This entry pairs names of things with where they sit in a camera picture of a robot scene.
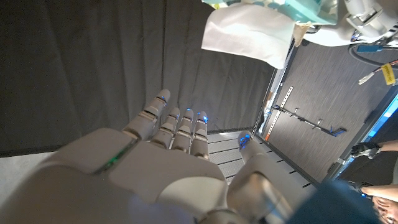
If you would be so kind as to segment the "person hand black glove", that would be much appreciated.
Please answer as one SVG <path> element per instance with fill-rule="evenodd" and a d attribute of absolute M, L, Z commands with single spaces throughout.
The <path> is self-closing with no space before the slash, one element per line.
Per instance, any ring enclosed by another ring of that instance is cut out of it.
<path fill-rule="evenodd" d="M 380 151 L 381 146 L 374 142 L 360 142 L 351 148 L 351 155 L 354 158 L 367 156 L 369 159 L 373 159 Z"/>

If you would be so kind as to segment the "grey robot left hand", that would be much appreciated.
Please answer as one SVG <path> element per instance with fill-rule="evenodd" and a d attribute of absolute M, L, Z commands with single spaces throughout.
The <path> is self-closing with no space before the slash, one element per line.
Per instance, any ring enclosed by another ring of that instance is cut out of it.
<path fill-rule="evenodd" d="M 339 1 L 338 22 L 307 32 L 303 39 L 326 47 L 397 45 L 397 0 Z"/>

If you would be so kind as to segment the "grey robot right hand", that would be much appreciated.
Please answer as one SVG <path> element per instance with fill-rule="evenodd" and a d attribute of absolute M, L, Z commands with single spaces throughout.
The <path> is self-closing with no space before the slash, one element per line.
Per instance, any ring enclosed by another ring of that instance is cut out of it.
<path fill-rule="evenodd" d="M 286 223 L 314 192 L 243 131 L 243 166 L 210 161 L 204 112 L 158 95 L 121 131 L 101 128 L 33 168 L 1 205 L 2 223 Z"/>

